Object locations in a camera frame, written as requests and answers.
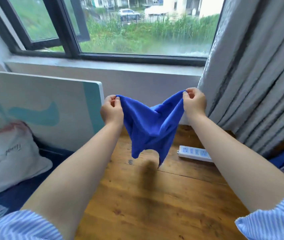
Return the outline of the grey curtain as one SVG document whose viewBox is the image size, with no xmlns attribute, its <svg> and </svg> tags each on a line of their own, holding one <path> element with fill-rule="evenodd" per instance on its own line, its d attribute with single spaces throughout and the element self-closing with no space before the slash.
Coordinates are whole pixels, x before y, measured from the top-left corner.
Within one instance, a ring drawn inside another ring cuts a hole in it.
<svg viewBox="0 0 284 240">
<path fill-rule="evenodd" d="M 267 156 L 284 140 L 284 0 L 225 0 L 197 86 L 206 115 Z"/>
</svg>

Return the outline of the person's right hand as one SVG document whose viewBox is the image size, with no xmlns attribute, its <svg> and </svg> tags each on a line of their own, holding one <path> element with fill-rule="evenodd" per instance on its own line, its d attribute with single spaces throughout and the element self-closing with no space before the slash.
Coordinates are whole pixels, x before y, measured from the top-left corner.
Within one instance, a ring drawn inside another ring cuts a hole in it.
<svg viewBox="0 0 284 240">
<path fill-rule="evenodd" d="M 188 119 L 195 118 L 196 116 L 206 116 L 205 109 L 207 101 L 203 92 L 198 88 L 187 88 L 185 91 L 189 93 L 190 99 L 183 100 L 184 111 Z"/>
</svg>

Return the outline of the person's left hand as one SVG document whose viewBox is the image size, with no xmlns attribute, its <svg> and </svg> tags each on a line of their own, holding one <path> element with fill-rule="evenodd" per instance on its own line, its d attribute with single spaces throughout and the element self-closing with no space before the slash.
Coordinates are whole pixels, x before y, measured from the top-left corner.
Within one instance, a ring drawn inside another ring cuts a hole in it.
<svg viewBox="0 0 284 240">
<path fill-rule="evenodd" d="M 123 109 L 122 106 L 121 109 L 115 108 L 115 98 L 116 95 L 110 95 L 105 98 L 104 103 L 100 109 L 100 114 L 105 125 L 115 124 L 123 126 L 123 119 L 124 119 Z"/>
</svg>

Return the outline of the blue striped right sleeve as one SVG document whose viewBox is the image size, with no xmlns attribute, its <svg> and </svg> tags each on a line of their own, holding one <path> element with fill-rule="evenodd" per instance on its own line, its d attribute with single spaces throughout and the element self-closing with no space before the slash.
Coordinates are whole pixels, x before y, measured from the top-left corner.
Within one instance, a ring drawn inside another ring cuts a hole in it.
<svg viewBox="0 0 284 240">
<path fill-rule="evenodd" d="M 256 210 L 235 221 L 248 240 L 284 240 L 284 198 L 271 210 Z"/>
</svg>

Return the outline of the blue microfibre cloth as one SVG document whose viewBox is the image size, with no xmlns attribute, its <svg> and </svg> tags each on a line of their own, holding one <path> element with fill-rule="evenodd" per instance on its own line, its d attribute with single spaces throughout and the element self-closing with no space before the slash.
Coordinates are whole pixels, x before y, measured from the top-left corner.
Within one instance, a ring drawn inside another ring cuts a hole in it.
<svg viewBox="0 0 284 240">
<path fill-rule="evenodd" d="M 124 126 L 131 139 L 131 155 L 134 159 L 144 150 L 154 150 L 159 155 L 158 167 L 163 164 L 184 114 L 183 93 L 184 90 L 179 91 L 153 107 L 117 95 L 124 113 Z"/>
</svg>

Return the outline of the dark blue bed sheet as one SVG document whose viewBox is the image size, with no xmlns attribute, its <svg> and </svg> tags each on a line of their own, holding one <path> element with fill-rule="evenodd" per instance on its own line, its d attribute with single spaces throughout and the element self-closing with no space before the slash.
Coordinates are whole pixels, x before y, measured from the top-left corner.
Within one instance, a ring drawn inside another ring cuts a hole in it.
<svg viewBox="0 0 284 240">
<path fill-rule="evenodd" d="M 53 166 L 50 170 L 31 179 L 22 181 L 19 184 L 12 186 L 0 193 L 0 205 L 8 208 L 8 211 L 5 215 L 20 210 L 28 198 L 53 172 L 53 170 L 74 153 L 70 150 L 54 148 L 40 142 L 36 142 L 36 144 L 39 147 L 40 155 L 49 159 L 53 163 Z"/>
</svg>

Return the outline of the blue striped left sleeve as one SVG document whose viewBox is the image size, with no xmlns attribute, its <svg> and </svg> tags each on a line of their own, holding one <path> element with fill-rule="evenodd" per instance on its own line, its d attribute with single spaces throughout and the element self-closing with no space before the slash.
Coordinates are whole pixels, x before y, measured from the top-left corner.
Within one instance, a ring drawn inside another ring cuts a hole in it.
<svg viewBox="0 0 284 240">
<path fill-rule="evenodd" d="M 59 230 L 41 215 L 20 210 L 0 218 L 0 240 L 64 240 Z"/>
</svg>

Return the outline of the black window frame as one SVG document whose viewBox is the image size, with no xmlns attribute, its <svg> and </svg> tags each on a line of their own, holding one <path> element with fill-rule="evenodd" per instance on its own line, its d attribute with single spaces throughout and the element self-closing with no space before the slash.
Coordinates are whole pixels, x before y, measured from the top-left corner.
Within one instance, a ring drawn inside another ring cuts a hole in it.
<svg viewBox="0 0 284 240">
<path fill-rule="evenodd" d="M 64 52 L 59 47 L 26 50 L 0 7 L 0 37 L 11 53 L 134 64 L 204 66 L 225 0 L 86 0 L 90 40 L 79 42 L 63 0 L 44 0 Z M 131 9 L 144 15 L 183 15 L 165 23 L 100 20 L 102 13 Z"/>
</svg>

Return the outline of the blue striped sleeve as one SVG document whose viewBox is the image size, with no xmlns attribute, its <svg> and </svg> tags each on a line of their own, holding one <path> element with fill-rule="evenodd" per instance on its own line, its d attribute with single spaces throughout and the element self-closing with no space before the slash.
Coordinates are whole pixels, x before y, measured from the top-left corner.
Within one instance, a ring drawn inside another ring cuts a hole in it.
<svg viewBox="0 0 284 240">
<path fill-rule="evenodd" d="M 41 215 L 20 210 L 0 218 L 0 240 L 64 240 L 59 230 Z"/>
<path fill-rule="evenodd" d="M 256 210 L 235 221 L 248 240 L 284 240 L 284 198 L 271 210 Z"/>
</svg>

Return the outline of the white pillow with script print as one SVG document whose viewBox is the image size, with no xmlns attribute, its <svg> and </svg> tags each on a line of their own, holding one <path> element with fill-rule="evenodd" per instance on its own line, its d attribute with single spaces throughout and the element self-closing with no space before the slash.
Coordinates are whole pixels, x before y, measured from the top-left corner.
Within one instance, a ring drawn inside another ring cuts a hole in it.
<svg viewBox="0 0 284 240">
<path fill-rule="evenodd" d="M 0 193 L 47 172 L 52 166 L 51 160 L 40 155 L 25 123 L 12 122 L 0 129 Z"/>
</svg>

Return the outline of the person's left forearm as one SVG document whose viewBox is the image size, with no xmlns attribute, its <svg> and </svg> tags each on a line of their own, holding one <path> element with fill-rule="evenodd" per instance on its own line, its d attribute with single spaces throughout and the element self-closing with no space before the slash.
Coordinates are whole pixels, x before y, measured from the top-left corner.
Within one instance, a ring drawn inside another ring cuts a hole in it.
<svg viewBox="0 0 284 240">
<path fill-rule="evenodd" d="M 112 121 L 61 163 L 22 209 L 49 220 L 64 240 L 73 240 L 119 139 L 123 121 Z"/>
</svg>

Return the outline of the white board with teal print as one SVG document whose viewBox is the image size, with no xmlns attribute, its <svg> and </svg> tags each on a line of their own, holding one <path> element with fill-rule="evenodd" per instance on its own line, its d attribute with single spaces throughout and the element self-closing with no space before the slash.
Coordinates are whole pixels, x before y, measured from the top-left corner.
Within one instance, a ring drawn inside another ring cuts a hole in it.
<svg viewBox="0 0 284 240">
<path fill-rule="evenodd" d="M 52 147 L 76 151 L 104 122 L 99 81 L 0 72 L 0 128 L 13 121 Z"/>
</svg>

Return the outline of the black metal fence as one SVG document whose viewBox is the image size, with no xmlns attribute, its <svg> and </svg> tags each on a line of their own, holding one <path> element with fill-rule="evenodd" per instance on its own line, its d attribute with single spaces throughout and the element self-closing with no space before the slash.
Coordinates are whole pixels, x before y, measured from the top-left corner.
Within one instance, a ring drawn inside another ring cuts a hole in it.
<svg viewBox="0 0 284 240">
<path fill-rule="evenodd" d="M 139 14 L 138 17 L 134 15 L 133 17 L 129 15 L 120 15 L 115 12 L 111 13 L 102 13 L 99 15 L 100 20 L 103 20 L 104 22 L 109 21 L 116 21 L 120 22 L 121 24 L 129 24 L 129 23 L 165 23 L 165 22 L 175 22 L 179 19 L 183 18 L 183 15 L 144 15 Z"/>
</svg>

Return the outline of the black open window sash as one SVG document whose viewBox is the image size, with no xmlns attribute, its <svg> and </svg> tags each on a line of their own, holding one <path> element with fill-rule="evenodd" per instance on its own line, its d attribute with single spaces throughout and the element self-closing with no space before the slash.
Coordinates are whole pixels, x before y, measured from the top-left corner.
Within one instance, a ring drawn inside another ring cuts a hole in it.
<svg viewBox="0 0 284 240">
<path fill-rule="evenodd" d="M 79 42 L 89 41 L 84 8 L 86 0 L 63 0 Z M 64 52 L 44 0 L 0 0 L 0 7 L 26 50 L 59 47 Z"/>
</svg>

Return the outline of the white car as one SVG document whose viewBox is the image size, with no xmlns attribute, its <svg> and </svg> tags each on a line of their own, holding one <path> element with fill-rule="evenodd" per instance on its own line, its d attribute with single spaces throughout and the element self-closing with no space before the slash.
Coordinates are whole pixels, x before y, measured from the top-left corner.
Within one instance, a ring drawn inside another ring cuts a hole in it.
<svg viewBox="0 0 284 240">
<path fill-rule="evenodd" d="M 120 16 L 121 21 L 130 21 L 140 19 L 140 13 L 133 11 L 129 8 L 120 9 L 117 14 Z"/>
</svg>

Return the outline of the white power strip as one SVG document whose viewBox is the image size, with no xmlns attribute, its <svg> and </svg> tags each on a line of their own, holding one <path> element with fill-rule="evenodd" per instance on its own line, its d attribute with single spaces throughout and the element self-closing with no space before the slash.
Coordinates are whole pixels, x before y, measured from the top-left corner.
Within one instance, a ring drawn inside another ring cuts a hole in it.
<svg viewBox="0 0 284 240">
<path fill-rule="evenodd" d="M 179 146 L 177 150 L 179 157 L 188 158 L 192 160 L 204 161 L 204 162 L 213 162 L 208 152 L 205 149 L 194 148 L 189 146 Z"/>
</svg>

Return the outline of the person's right forearm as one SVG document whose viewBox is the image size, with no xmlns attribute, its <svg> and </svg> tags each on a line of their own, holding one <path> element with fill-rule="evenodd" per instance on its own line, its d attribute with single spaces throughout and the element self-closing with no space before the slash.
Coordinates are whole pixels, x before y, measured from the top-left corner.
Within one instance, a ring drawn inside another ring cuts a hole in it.
<svg viewBox="0 0 284 240">
<path fill-rule="evenodd" d="M 212 161 L 249 212 L 273 209 L 284 199 L 284 173 L 237 141 L 203 113 L 187 118 Z"/>
</svg>

